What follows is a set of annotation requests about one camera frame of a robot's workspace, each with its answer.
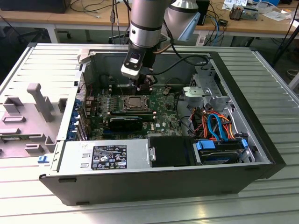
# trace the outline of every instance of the power supply label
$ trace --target power supply label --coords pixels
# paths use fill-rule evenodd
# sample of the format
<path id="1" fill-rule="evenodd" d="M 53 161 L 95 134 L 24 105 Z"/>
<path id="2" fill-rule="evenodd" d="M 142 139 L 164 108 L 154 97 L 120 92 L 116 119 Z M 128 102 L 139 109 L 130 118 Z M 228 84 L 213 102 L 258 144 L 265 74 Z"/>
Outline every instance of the power supply label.
<path id="1" fill-rule="evenodd" d="M 127 146 L 94 146 L 92 169 L 126 169 Z"/>

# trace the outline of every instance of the aluminum extrusion table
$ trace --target aluminum extrusion table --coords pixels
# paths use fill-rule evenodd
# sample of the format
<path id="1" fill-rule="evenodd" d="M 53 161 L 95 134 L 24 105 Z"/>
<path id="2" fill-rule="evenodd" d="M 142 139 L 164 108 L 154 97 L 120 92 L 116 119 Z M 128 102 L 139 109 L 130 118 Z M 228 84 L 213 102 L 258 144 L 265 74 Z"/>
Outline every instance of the aluminum extrusion table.
<path id="1" fill-rule="evenodd" d="M 37 44 L 26 48 L 0 87 L 4 96 L 42 82 L 42 92 L 55 102 L 67 97 L 79 69 L 80 49 L 113 50 L 111 45 Z M 0 160 L 1 223 L 297 223 L 299 220 L 299 99 L 258 52 L 247 48 L 215 50 L 233 75 L 287 166 L 270 179 L 250 184 L 238 195 L 172 200 L 66 206 L 38 176 L 37 157 Z M 24 92 L 22 101 L 32 99 Z"/>

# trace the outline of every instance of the connector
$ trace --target connector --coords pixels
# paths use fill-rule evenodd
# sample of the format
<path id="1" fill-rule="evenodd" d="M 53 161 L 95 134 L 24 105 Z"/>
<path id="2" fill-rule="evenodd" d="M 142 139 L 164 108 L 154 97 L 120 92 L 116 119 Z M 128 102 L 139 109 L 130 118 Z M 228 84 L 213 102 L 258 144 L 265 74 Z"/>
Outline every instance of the connector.
<path id="1" fill-rule="evenodd" d="M 111 22 L 111 23 L 115 23 L 115 12 L 114 12 L 114 10 L 111 11 L 111 14 L 110 14 L 110 22 Z"/>

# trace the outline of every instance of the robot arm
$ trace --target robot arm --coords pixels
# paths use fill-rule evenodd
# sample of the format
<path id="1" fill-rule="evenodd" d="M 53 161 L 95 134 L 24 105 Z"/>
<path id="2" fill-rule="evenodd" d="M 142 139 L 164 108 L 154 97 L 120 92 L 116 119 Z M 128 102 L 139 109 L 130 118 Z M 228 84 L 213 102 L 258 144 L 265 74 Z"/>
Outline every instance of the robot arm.
<path id="1" fill-rule="evenodd" d="M 142 67 L 152 69 L 164 19 L 170 30 L 179 35 L 197 11 L 196 0 L 133 1 L 129 50 L 121 68 L 123 76 L 138 80 Z"/>

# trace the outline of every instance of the workbench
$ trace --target workbench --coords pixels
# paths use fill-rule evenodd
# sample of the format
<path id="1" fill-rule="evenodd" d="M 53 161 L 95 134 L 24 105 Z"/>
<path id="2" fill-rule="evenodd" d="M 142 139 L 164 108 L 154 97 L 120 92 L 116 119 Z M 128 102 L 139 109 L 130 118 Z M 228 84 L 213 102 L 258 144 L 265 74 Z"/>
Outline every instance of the workbench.
<path id="1" fill-rule="evenodd" d="M 96 2 L 97 1 L 95 0 L 83 1 L 85 6 Z M 228 21 L 225 35 L 284 38 L 288 31 L 290 20 L 282 20 L 278 22 L 263 15 L 259 15 L 258 21 L 230 20 L 228 15 L 229 11 L 220 10 L 223 2 L 224 0 L 211 1 L 215 12 L 220 16 L 220 18 Z M 110 4 L 111 1 L 104 1 L 102 4 L 88 7 L 88 9 L 93 10 Z M 290 7 L 291 10 L 294 10 L 294 7 L 296 6 L 297 1 L 293 1 L 290 5 L 279 5 L 281 8 Z M 75 3 L 73 7 L 79 11 L 83 10 L 80 1 Z M 117 8 L 120 30 L 124 31 L 128 26 L 127 8 L 124 3 L 118 4 Z M 100 10 L 100 18 L 81 12 L 75 12 L 70 8 L 67 9 L 65 14 L 0 11 L 0 15 L 2 15 L 14 27 L 47 29 L 52 43 L 59 43 L 59 38 L 56 32 L 57 29 L 111 30 L 110 13 L 111 7 Z M 0 19 L 0 27 L 1 26 L 7 26 L 7 24 Z M 214 29 L 215 26 L 210 18 L 206 19 L 203 26 L 197 26 L 194 31 L 194 33 L 198 35 L 196 45 L 202 45 L 205 37 L 211 34 Z M 292 34 L 294 30 L 295 28 L 291 28 L 290 34 Z"/>
<path id="2" fill-rule="evenodd" d="M 4 96 L 26 91 L 32 80 L 49 83 L 52 102 L 68 97 L 79 71 L 81 49 L 123 45 L 37 44 L 27 47 L 0 87 Z M 297 223 L 299 219 L 299 99 L 256 51 L 248 48 L 176 47 L 179 52 L 217 51 L 287 166 L 270 179 L 253 182 L 237 195 L 68 207 L 41 182 L 37 157 L 0 159 L 0 223 Z M 60 84 L 62 90 L 54 91 Z M 22 102 L 32 98 L 22 96 Z"/>

